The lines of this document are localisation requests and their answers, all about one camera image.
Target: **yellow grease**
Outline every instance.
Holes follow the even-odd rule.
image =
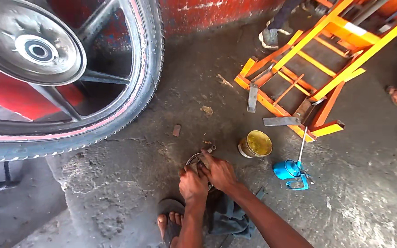
[[[258,130],[251,131],[247,135],[247,145],[258,155],[268,155],[272,150],[270,138]]]

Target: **yellow metal frame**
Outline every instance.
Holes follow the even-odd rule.
[[[257,84],[260,88],[276,74],[291,84],[290,87],[276,101],[269,98],[263,91],[261,91],[261,89],[258,90],[257,100],[277,117],[296,116],[303,105],[306,104],[305,107],[307,108],[307,102],[305,101],[301,104],[300,108],[298,108],[298,110],[291,115],[278,105],[278,102],[286,93],[290,91],[292,87],[295,87],[302,93],[306,94],[307,100],[311,102],[318,102],[324,99],[324,101],[321,103],[322,107],[318,110],[314,119],[308,125],[308,132],[306,136],[307,142],[315,141],[317,137],[338,132],[344,129],[344,124],[341,121],[332,121],[325,124],[327,116],[332,110],[342,87],[344,86],[345,82],[348,82],[354,77],[364,73],[366,70],[360,68],[361,65],[397,36],[397,25],[390,31],[386,32],[383,37],[378,37],[339,17],[338,15],[353,1],[354,0],[343,0],[339,2],[332,9],[330,14],[323,16],[311,30],[305,33],[303,33],[303,31],[297,31],[286,45],[273,52],[266,58],[260,61],[257,61],[256,58],[249,59],[241,70],[240,74],[235,78],[235,82],[237,82],[241,87],[249,90],[249,84],[251,82],[246,77],[251,76],[268,63],[275,63],[270,71],[264,71],[260,74],[261,76],[258,76],[259,78],[257,77],[255,79],[255,84]],[[341,40],[337,43],[343,46],[347,51],[343,51],[330,44],[325,39],[322,39],[320,37],[321,35],[326,36],[327,38],[331,38],[333,36],[339,37]],[[331,49],[342,57],[349,58],[349,63],[341,71],[334,72],[327,66],[321,64],[308,54],[301,51],[301,49],[312,39],[315,39],[317,42]],[[275,60],[279,55],[288,50],[289,52],[280,60]],[[316,66],[322,72],[331,76],[332,79],[320,89],[316,89],[303,80],[302,77],[304,74],[297,76],[295,73],[287,69],[285,64],[297,54],[303,59],[306,59],[312,65]],[[300,137],[303,137],[304,129],[306,128],[304,125],[290,125],[289,127]]]

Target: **flip-flop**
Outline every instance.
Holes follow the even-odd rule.
[[[174,237],[178,237],[180,235],[180,230],[182,226],[177,223],[172,222],[169,219],[169,213],[176,212],[181,215],[185,214],[185,206],[181,204],[179,201],[174,199],[165,199],[161,200],[157,205],[157,216],[161,214],[165,214],[168,220],[166,225],[165,235],[163,236],[163,242],[165,243],[166,247],[169,248],[171,246],[171,241]]]

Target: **tire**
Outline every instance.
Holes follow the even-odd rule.
[[[160,6],[156,0],[130,0],[139,11],[134,11],[140,24],[141,53],[147,58],[140,68],[135,97],[125,102],[115,114],[102,120],[95,127],[75,130],[68,133],[39,135],[31,138],[0,135],[0,161],[14,161],[47,155],[62,154],[84,148],[102,141],[130,124],[146,108],[152,99],[159,82],[163,64],[163,23]]]

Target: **wheel hub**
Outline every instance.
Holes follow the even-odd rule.
[[[48,11],[24,0],[0,0],[0,71],[18,80],[59,86],[86,68],[83,46]]]

